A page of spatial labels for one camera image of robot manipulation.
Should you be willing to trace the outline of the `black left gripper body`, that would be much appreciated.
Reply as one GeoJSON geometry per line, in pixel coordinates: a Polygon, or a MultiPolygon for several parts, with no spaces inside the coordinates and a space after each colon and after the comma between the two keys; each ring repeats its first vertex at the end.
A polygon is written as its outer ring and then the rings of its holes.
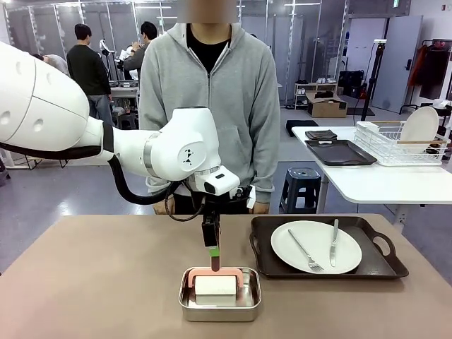
{"type": "Polygon", "coordinates": [[[204,225],[214,225],[218,226],[220,224],[220,209],[222,204],[216,197],[203,197],[201,201],[203,204],[202,208],[202,226],[204,225]]]}

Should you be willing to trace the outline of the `dark brown serving tray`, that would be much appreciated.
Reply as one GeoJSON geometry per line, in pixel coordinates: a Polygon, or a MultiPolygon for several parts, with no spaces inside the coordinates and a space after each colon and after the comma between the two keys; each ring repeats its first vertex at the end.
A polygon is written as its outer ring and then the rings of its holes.
{"type": "Polygon", "coordinates": [[[258,272],[273,280],[395,280],[409,275],[408,269],[396,255],[393,242],[377,232],[363,216],[358,215],[276,215],[256,217],[251,221],[250,245],[258,272]],[[332,225],[339,221],[339,229],[350,235],[362,250],[362,261],[354,269],[333,274],[307,273],[284,263],[272,249],[272,233],[286,222],[315,221],[332,225]]]}
{"type": "Polygon", "coordinates": [[[349,140],[306,141],[307,148],[326,166],[367,166],[377,159],[349,140]]]}

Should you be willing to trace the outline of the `pink lint roller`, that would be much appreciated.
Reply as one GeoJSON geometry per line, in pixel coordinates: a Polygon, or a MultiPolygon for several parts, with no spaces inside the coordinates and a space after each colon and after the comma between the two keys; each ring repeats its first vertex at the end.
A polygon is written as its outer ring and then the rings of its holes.
{"type": "Polygon", "coordinates": [[[244,286],[244,274],[236,267],[223,267],[219,256],[210,258],[209,267],[192,268],[187,285],[194,288],[196,296],[236,296],[244,286]]]}

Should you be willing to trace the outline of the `silver fork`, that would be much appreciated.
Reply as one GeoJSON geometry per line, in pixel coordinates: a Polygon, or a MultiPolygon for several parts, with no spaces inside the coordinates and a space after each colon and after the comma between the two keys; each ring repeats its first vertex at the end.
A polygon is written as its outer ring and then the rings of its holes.
{"type": "Polygon", "coordinates": [[[295,241],[295,243],[297,244],[299,250],[307,258],[308,267],[313,272],[321,272],[321,271],[323,271],[323,268],[311,257],[311,255],[308,253],[308,251],[302,246],[302,243],[298,240],[296,234],[291,229],[288,230],[288,233],[291,236],[291,238],[295,241]]]}

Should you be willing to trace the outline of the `white round plate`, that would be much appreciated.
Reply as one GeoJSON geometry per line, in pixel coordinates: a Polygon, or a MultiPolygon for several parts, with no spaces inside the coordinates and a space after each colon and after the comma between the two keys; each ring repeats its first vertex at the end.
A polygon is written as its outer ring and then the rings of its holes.
{"type": "Polygon", "coordinates": [[[439,116],[431,106],[420,107],[403,124],[400,146],[407,154],[423,153],[436,137],[439,116]]]}
{"type": "Polygon", "coordinates": [[[333,236],[333,225],[311,220],[286,222],[276,228],[270,237],[270,244],[276,256],[292,268],[305,273],[341,275],[356,269],[363,259],[363,253],[357,241],[338,228],[335,267],[330,264],[329,253],[333,236]],[[323,268],[313,272],[307,264],[307,258],[299,250],[288,230],[291,229],[311,257],[323,268]]]}

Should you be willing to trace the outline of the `silver table knife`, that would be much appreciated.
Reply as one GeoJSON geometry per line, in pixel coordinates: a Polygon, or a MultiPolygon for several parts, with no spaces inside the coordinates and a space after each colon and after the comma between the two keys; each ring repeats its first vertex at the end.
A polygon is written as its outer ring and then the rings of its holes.
{"type": "Polygon", "coordinates": [[[332,267],[335,267],[336,263],[336,246],[338,241],[338,226],[339,226],[339,220],[335,219],[333,223],[333,236],[332,236],[332,242],[330,246],[330,253],[329,253],[329,259],[330,264],[332,267]]]}

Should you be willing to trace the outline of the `person's left forearm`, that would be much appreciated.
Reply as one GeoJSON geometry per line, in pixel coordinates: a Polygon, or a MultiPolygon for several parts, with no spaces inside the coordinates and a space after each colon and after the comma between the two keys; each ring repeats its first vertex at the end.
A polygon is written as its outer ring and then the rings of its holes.
{"type": "Polygon", "coordinates": [[[280,110],[256,114],[252,119],[250,135],[253,140],[253,185],[256,202],[268,205],[274,192],[273,175],[278,164],[280,143],[280,110]]]}

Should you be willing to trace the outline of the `person's right hand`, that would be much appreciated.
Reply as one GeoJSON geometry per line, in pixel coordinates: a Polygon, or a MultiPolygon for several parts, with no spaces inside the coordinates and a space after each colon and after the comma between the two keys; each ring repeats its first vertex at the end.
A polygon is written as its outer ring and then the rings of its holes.
{"type": "Polygon", "coordinates": [[[170,196],[166,201],[161,201],[153,204],[153,210],[156,215],[174,214],[175,212],[174,197],[170,196]]]}

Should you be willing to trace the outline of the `rectangular stainless steel tray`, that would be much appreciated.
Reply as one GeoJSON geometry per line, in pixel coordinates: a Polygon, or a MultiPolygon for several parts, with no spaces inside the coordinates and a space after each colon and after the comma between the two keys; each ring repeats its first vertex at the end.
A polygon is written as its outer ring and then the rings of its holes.
{"type": "Polygon", "coordinates": [[[244,286],[239,287],[235,300],[231,296],[202,296],[198,298],[195,287],[189,287],[188,268],[179,288],[179,304],[184,319],[191,322],[251,322],[261,310],[261,284],[258,273],[252,268],[239,267],[244,276],[244,286]]]}

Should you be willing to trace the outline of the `dark blue plastic stool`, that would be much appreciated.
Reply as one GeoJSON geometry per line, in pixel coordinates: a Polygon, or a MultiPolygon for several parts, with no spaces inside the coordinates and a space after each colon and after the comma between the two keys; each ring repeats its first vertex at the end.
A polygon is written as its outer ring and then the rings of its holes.
{"type": "Polygon", "coordinates": [[[315,214],[319,202],[321,175],[311,168],[289,168],[280,197],[285,214],[315,214]]]}

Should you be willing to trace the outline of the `person in gray hoodie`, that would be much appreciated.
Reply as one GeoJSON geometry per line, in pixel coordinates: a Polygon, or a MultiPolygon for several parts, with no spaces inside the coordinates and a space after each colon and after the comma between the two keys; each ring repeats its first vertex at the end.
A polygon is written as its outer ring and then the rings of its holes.
{"type": "Polygon", "coordinates": [[[272,52],[238,23],[237,0],[177,0],[177,10],[145,51],[138,116],[207,107],[223,165],[253,185],[252,119],[280,110],[272,52]]]}

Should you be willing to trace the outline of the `folded dark gray cloth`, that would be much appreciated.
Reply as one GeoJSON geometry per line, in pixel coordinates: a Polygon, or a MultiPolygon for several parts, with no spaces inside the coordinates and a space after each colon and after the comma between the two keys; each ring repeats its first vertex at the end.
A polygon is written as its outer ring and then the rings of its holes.
{"type": "Polygon", "coordinates": [[[310,141],[334,141],[338,139],[338,136],[331,130],[306,131],[305,136],[310,141]]]}

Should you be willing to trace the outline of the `white background workbench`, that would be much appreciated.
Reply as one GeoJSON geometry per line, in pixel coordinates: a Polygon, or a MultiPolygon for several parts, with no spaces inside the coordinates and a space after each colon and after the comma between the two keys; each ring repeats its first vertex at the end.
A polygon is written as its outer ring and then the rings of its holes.
{"type": "Polygon", "coordinates": [[[111,96],[113,100],[125,100],[134,99],[136,102],[139,100],[139,87],[111,87],[111,96]]]}

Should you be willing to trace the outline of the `open cardboard box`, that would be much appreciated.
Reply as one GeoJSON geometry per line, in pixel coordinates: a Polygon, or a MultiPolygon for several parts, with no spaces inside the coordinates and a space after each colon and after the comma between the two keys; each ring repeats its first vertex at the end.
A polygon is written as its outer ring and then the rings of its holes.
{"type": "Polygon", "coordinates": [[[341,100],[334,92],[308,92],[307,112],[313,118],[345,118],[347,116],[347,102],[341,100]]]}

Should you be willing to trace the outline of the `white side table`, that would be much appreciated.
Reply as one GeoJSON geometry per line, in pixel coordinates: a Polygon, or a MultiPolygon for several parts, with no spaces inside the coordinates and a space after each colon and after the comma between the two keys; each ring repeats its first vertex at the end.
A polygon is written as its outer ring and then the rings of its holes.
{"type": "Polygon", "coordinates": [[[328,185],[331,183],[341,196],[356,204],[394,205],[393,226],[402,231],[408,213],[414,205],[452,205],[452,174],[439,166],[331,167],[315,162],[323,172],[318,213],[325,208],[328,185]]]}

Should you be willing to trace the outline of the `white shoe rack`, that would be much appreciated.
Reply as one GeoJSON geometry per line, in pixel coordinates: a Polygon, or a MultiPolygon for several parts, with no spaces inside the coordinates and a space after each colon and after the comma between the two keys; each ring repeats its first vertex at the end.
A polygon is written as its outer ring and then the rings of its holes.
{"type": "Polygon", "coordinates": [[[295,109],[306,109],[308,107],[308,93],[333,92],[336,93],[337,83],[295,83],[293,105],[295,109]]]}

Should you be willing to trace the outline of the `person in gray jacket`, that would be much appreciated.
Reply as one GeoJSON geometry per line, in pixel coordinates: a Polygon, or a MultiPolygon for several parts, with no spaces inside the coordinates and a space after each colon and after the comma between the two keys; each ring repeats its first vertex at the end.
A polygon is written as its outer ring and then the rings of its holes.
{"type": "Polygon", "coordinates": [[[138,42],[132,44],[131,54],[124,60],[124,70],[133,71],[137,70],[138,77],[141,77],[141,68],[145,56],[145,51],[147,50],[149,44],[157,38],[157,28],[156,26],[149,22],[144,21],[141,25],[141,35],[143,38],[143,45],[138,42]]]}

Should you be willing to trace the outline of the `person in dark sweater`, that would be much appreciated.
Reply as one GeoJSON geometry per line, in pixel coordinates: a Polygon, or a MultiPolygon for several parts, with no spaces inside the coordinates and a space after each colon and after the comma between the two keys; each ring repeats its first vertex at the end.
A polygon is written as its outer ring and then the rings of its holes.
{"type": "Polygon", "coordinates": [[[66,55],[70,77],[85,93],[90,116],[113,125],[107,69],[98,53],[90,48],[91,29],[85,24],[78,23],[74,26],[74,32],[77,43],[66,55]]]}

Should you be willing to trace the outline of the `black tripod stand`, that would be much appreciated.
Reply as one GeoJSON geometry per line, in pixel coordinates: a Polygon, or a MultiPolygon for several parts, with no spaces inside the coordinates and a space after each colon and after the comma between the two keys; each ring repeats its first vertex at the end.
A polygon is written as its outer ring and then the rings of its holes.
{"type": "Polygon", "coordinates": [[[357,96],[356,103],[353,108],[347,109],[347,115],[353,117],[353,125],[356,124],[355,117],[360,115],[360,121],[365,121],[368,115],[371,96],[376,86],[376,80],[381,66],[383,53],[387,39],[375,39],[372,50],[375,50],[374,63],[371,70],[371,75],[367,83],[361,84],[360,87],[355,87],[355,95],[357,96]]]}

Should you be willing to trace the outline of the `black equipment cases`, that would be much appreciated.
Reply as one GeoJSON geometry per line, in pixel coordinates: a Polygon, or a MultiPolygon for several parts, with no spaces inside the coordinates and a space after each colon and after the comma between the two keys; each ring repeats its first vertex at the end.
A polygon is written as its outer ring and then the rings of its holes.
{"type": "Polygon", "coordinates": [[[358,99],[362,91],[364,71],[341,71],[339,73],[338,88],[342,89],[342,95],[358,99]]]}

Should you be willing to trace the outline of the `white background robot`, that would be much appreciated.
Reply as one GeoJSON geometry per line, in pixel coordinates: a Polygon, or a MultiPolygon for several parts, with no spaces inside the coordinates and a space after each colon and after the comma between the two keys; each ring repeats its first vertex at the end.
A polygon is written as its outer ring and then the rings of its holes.
{"type": "Polygon", "coordinates": [[[115,62],[115,51],[107,46],[106,40],[101,39],[99,41],[99,48],[101,55],[105,58],[107,75],[110,81],[118,81],[119,76],[117,73],[117,66],[115,62]]]}

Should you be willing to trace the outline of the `person in beige shirt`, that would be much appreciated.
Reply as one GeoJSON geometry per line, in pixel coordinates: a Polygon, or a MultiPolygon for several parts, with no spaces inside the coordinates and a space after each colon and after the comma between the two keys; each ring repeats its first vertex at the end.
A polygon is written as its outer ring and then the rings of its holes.
{"type": "Polygon", "coordinates": [[[49,64],[50,66],[58,69],[65,75],[70,76],[66,60],[63,59],[62,57],[60,57],[59,55],[56,55],[56,54],[47,54],[47,55],[33,54],[33,56],[35,58],[49,64]]]}

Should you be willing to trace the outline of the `gray door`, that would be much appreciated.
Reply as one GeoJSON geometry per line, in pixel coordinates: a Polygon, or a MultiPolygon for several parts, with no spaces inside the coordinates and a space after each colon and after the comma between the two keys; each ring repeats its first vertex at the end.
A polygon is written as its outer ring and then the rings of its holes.
{"type": "Polygon", "coordinates": [[[373,107],[398,113],[404,105],[422,21],[422,16],[401,16],[389,20],[386,47],[372,99],[373,107]]]}

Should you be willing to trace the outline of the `hanging red jacket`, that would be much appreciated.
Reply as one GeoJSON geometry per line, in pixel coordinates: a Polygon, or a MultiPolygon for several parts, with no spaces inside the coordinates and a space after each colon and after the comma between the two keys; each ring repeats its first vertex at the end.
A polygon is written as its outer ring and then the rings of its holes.
{"type": "Polygon", "coordinates": [[[428,46],[423,44],[416,53],[415,61],[410,73],[410,79],[408,85],[410,87],[415,86],[417,84],[417,74],[419,73],[421,66],[424,63],[424,58],[427,53],[428,46]]]}

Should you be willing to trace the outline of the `hanging dark garment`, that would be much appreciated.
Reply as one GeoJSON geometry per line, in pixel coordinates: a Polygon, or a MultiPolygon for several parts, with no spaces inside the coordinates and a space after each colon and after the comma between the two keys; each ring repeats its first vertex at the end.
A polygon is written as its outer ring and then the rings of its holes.
{"type": "Polygon", "coordinates": [[[437,99],[446,76],[450,52],[447,48],[429,46],[417,74],[420,97],[437,99]]]}

